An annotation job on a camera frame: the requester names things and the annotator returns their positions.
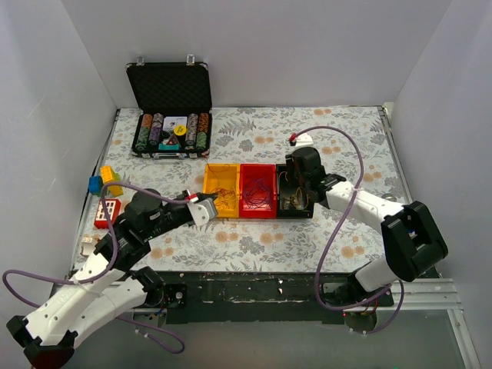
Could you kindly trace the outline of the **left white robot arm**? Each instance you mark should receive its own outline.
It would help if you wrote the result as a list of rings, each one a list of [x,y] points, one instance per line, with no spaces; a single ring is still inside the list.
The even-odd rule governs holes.
[[[79,270],[43,304],[6,327],[35,368],[61,368],[92,333],[127,310],[158,306],[165,283],[150,267],[133,267],[149,241],[182,225],[202,226],[217,215],[214,196],[184,191],[176,199],[136,189],[131,201]]]

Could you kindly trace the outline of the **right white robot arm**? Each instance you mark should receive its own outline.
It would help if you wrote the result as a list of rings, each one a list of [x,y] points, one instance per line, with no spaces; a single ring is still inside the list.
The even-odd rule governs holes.
[[[348,215],[377,231],[384,256],[349,274],[332,293],[333,304],[368,304],[376,292],[402,280],[412,282],[448,256],[448,248],[428,207],[414,201],[400,204],[359,191],[346,178],[328,174],[312,147],[286,156],[288,179],[299,185],[309,200]]]

